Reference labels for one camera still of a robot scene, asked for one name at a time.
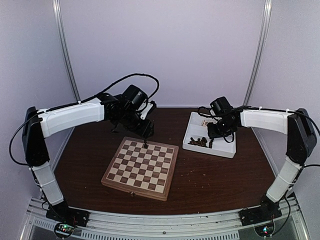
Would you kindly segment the dark chess piece tray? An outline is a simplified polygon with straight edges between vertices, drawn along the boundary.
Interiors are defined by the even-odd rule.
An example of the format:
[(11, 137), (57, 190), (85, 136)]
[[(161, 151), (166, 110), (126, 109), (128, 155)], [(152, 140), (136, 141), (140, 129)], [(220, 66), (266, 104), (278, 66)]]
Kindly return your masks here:
[(214, 142), (214, 139), (211, 139), (210, 142), (209, 142), (208, 147), (209, 147), (210, 149), (213, 148), (213, 142)]

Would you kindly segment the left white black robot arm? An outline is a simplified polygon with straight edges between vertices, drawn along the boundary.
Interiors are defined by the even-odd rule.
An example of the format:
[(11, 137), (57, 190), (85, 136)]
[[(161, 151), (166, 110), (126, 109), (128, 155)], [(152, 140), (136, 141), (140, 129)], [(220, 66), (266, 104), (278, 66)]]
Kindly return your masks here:
[(80, 125), (110, 121), (146, 140), (154, 134), (154, 125), (147, 116), (157, 107), (140, 88), (130, 85), (122, 94), (103, 92), (88, 101), (37, 110), (30, 107), (25, 116), (22, 143), (25, 161), (46, 197), (53, 215), (61, 222), (72, 218), (72, 211), (58, 185), (45, 139)]

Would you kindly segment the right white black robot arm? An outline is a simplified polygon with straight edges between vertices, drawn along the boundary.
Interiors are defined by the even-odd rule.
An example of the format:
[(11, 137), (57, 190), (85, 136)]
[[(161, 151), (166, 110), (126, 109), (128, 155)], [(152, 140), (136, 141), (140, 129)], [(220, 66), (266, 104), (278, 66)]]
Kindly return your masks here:
[(256, 210), (259, 220), (268, 220), (276, 215), (280, 200), (306, 167), (305, 163), (317, 145), (319, 127), (304, 108), (232, 107), (224, 96), (211, 102), (210, 107), (213, 111), (210, 118), (214, 119), (214, 122), (207, 124), (210, 139), (233, 137), (241, 127), (264, 129), (287, 136), (285, 162)]

